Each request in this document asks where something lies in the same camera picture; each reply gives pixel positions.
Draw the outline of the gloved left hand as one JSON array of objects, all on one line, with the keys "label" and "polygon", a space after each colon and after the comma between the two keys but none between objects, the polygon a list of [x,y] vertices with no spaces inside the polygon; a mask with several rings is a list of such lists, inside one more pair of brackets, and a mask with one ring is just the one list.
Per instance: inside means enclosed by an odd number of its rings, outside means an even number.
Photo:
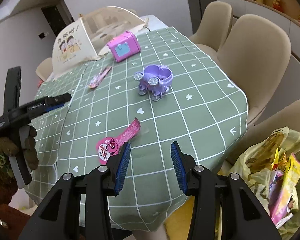
[{"label": "gloved left hand", "polygon": [[26,132],[24,141],[24,147],[18,147],[13,141],[7,137],[0,138],[0,169],[4,172],[8,172],[10,167],[9,157],[15,157],[18,153],[24,155],[25,161],[31,170],[38,168],[39,160],[36,151],[37,131],[32,126],[26,126],[29,130]]}]

